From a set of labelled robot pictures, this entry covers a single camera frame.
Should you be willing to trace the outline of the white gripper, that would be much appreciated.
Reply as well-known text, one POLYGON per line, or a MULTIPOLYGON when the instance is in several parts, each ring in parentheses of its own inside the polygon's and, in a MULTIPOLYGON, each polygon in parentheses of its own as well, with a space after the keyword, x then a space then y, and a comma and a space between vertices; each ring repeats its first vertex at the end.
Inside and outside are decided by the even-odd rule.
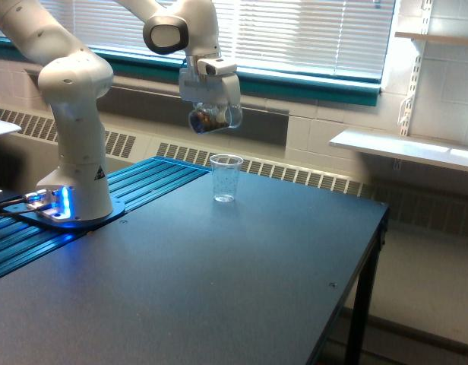
POLYGON ((241 103, 239 78, 235 73, 200 76, 187 68, 179 72, 179 93, 184 101, 217 105, 217 122, 229 123, 228 105, 241 103))

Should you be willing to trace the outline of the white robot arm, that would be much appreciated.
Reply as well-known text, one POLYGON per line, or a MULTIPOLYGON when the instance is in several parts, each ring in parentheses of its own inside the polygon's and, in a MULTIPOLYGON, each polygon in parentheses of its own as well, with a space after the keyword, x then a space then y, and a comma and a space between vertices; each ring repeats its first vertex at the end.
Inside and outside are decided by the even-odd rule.
MULTIPOLYGON (((242 122, 236 64, 222 57, 216 8, 211 1, 125 1, 143 23, 146 46, 156 54, 183 51, 179 92, 192 103, 188 122, 198 134, 242 122)), ((51 106, 58 132, 58 166, 37 184, 27 210, 48 222, 68 224, 113 212, 105 129, 96 102, 110 89, 111 65, 66 30, 38 1, 0 1, 0 31, 39 64, 38 87, 51 106)))

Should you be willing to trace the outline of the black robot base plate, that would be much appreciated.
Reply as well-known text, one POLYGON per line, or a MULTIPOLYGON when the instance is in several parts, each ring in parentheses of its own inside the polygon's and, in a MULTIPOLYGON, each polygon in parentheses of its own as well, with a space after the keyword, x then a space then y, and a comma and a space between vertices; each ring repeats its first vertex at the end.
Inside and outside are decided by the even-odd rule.
POLYGON ((28 224, 36 224, 41 227, 67 231, 90 231, 100 228, 125 214, 125 203, 122 200, 112 200, 112 206, 112 213, 105 217, 91 221, 78 220, 66 221, 62 223, 54 221, 51 218, 45 217, 43 214, 35 212, 18 214, 19 211, 24 211, 26 209, 26 205, 24 203, 18 203, 16 205, 5 207, 4 212, 11 213, 19 220, 25 221, 28 224))

